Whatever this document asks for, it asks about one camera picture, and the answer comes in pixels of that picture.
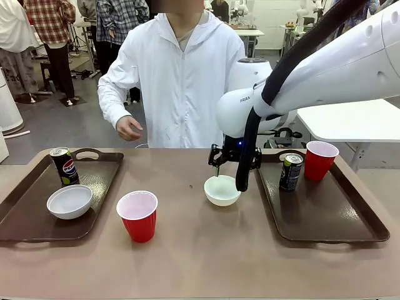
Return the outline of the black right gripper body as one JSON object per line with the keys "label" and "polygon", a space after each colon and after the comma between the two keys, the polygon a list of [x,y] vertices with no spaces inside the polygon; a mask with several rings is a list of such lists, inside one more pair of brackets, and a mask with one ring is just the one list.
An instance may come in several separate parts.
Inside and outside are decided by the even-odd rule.
{"label": "black right gripper body", "polygon": [[224,136],[223,160],[224,162],[238,163],[244,147],[243,137]]}

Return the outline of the person's right hand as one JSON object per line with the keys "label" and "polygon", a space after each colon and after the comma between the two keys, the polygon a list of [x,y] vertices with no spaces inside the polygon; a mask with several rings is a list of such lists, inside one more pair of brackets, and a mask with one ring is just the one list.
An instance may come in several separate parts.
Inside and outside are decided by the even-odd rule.
{"label": "person's right hand", "polygon": [[135,141],[141,138],[143,127],[132,116],[123,116],[116,123],[116,131],[125,141]]}

